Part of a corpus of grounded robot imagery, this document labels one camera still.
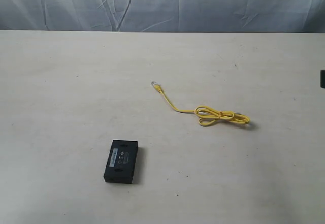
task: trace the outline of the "tabletop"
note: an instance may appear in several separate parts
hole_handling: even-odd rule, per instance
[[[324,34],[0,31],[0,222],[324,223]],[[251,125],[198,124],[207,105]],[[113,139],[134,183],[108,184]]]

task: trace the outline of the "yellow ethernet cable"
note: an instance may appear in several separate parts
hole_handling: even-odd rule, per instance
[[[162,95],[162,97],[164,97],[164,99],[173,108],[174,111],[180,113],[195,114],[199,118],[199,125],[201,126],[212,126],[220,120],[228,121],[239,125],[249,124],[249,118],[245,115],[236,114],[232,111],[217,111],[208,106],[198,106],[193,111],[179,110],[167,98],[160,84],[153,81],[151,82],[151,85]]]

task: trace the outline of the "black object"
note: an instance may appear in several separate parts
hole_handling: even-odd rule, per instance
[[[320,71],[320,86],[325,88],[325,70]]]
[[[137,152],[137,141],[113,140],[104,173],[105,182],[131,184]]]

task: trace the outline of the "white table surface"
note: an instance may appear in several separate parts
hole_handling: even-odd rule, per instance
[[[324,59],[322,34],[1,31],[0,223],[324,223]],[[104,182],[113,139],[132,185]]]

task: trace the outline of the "white cloth backdrop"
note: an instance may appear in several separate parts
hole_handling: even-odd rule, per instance
[[[325,0],[0,0],[0,29],[324,32]]]

